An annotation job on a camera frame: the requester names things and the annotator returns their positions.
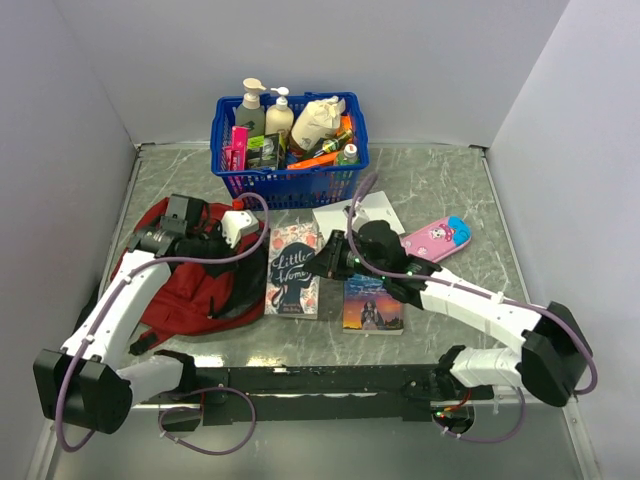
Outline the floral light notebook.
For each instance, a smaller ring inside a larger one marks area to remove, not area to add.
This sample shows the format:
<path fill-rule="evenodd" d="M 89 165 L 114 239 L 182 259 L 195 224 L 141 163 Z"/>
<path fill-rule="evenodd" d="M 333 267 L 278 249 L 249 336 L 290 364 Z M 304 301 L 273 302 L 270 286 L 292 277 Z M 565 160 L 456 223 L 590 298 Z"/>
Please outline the floral light notebook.
<path fill-rule="evenodd" d="M 266 315 L 317 318 L 319 278 L 307 272 L 304 264 L 315 257 L 319 246 L 319 232 L 313 222 L 271 230 Z"/>

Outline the blue Jane Eyre book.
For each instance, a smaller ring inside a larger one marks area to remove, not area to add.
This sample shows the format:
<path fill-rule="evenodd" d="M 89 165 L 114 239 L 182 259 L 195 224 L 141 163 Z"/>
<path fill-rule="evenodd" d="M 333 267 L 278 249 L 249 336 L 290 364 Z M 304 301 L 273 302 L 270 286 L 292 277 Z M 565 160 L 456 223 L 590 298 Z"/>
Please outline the blue Jane Eyre book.
<path fill-rule="evenodd" d="M 405 305 L 392 298 L 378 279 L 354 275 L 344 283 L 345 333 L 401 335 Z"/>

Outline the red backpack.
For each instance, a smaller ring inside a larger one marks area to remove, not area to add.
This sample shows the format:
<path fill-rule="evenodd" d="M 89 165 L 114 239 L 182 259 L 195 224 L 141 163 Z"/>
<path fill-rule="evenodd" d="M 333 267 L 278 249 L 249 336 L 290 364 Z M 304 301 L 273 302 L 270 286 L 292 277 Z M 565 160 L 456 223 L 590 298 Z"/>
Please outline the red backpack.
<path fill-rule="evenodd" d="M 173 194 L 143 215 L 130 240 L 146 241 L 161 231 L 182 233 L 184 236 L 169 248 L 168 255 L 173 257 L 180 240 L 203 233 L 230 210 L 234 209 L 229 205 Z M 169 280 L 140 319 L 148 330 L 130 345 L 129 353 L 140 356 L 176 335 L 218 333 L 261 318 L 265 308 L 268 242 L 258 239 L 254 245 L 261 244 L 266 251 L 266 265 L 262 268 L 206 273 L 202 264 L 171 263 Z"/>

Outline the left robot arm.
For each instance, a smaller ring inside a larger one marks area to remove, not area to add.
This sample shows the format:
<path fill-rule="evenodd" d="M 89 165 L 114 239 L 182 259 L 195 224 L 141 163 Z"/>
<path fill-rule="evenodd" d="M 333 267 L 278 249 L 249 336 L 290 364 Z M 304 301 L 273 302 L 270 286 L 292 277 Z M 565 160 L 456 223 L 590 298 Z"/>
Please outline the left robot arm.
<path fill-rule="evenodd" d="M 198 199 L 170 196 L 157 222 L 138 229 L 121 258 L 119 270 L 85 322 L 57 350 L 42 350 L 33 364 L 36 387 L 46 418 L 54 423 L 67 452 L 71 425 L 112 434 L 137 404 L 166 393 L 177 402 L 192 398 L 198 387 L 191 356 L 159 351 L 137 365 L 119 366 L 130 335 L 143 313 L 169 281 L 176 266 L 229 267 L 262 246 L 269 231 L 240 195 L 210 234 L 200 232 L 206 207 Z"/>

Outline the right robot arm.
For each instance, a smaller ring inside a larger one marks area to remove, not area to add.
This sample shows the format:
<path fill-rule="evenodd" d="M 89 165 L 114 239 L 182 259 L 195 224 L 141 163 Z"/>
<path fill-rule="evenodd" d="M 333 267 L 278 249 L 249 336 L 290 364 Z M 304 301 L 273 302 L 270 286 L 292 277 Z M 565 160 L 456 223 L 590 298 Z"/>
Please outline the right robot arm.
<path fill-rule="evenodd" d="M 410 255 L 384 220 L 333 231 L 304 269 L 336 281 L 354 275 L 379 279 L 393 299 L 450 317 L 500 342 L 493 349 L 454 346 L 441 358 L 436 384 L 448 398 L 469 388 L 512 387 L 563 407 L 572 396 L 595 389 L 593 353 L 566 306 L 517 302 Z"/>

